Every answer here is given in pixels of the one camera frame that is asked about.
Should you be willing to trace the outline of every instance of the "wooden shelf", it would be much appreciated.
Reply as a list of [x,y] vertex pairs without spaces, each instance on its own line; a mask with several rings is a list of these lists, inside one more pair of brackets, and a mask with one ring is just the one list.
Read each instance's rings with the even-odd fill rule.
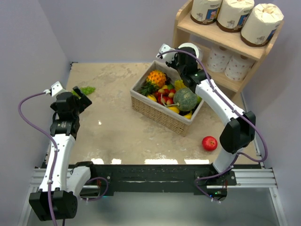
[[195,23],[190,17],[190,12],[178,24],[178,28],[256,61],[259,61],[265,53],[266,47],[250,47],[246,45],[240,38],[240,32],[224,32],[216,23],[210,25]]
[[242,84],[242,81],[233,81],[229,79],[224,72],[218,73],[218,72],[212,72],[207,68],[207,62],[206,59],[208,59],[210,48],[202,46],[196,42],[190,41],[191,43],[197,45],[204,53],[204,58],[202,60],[202,63],[204,64],[205,68],[207,69],[208,73],[211,75],[212,79],[215,81],[215,83],[224,86],[227,89],[230,89],[234,92],[237,92],[239,90],[239,87]]

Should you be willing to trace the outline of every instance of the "toilet paper roll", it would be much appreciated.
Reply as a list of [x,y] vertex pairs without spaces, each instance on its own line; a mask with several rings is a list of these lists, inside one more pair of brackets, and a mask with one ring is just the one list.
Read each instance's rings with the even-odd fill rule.
[[230,61],[232,52],[221,46],[213,46],[207,59],[207,67],[212,72],[223,72]]
[[225,32],[239,32],[254,7],[254,0],[223,0],[217,25]]
[[216,21],[222,0],[194,0],[191,19],[198,24],[212,24]]
[[264,46],[273,37],[284,16],[274,4],[254,7],[243,29],[241,39],[249,46]]
[[234,81],[241,81],[245,78],[254,63],[255,61],[252,59],[235,54],[226,67],[225,75]]

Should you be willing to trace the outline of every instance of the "wicker basket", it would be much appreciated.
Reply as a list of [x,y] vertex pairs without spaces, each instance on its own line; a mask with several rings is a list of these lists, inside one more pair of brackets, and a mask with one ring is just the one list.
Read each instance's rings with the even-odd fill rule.
[[197,109],[192,115],[192,118],[186,119],[185,117],[141,95],[138,93],[138,90],[141,88],[147,76],[153,70],[161,70],[162,72],[166,73],[171,79],[172,84],[174,84],[176,80],[181,79],[176,70],[167,67],[163,63],[154,61],[144,75],[130,90],[132,97],[132,108],[184,137],[204,101],[202,100],[202,102],[198,105]]

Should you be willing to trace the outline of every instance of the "green pumpkin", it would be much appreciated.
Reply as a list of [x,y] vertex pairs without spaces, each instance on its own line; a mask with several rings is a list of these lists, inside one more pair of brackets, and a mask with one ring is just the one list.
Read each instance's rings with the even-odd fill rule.
[[198,103],[198,96],[189,88],[182,88],[174,95],[174,103],[183,112],[191,111]]

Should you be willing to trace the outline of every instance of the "orange pineapple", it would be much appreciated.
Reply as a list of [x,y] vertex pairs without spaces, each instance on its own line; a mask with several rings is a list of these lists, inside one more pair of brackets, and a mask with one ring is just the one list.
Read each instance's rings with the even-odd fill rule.
[[166,74],[159,71],[152,71],[146,78],[146,83],[141,87],[140,93],[144,96],[152,94],[158,89],[162,88],[166,82]]

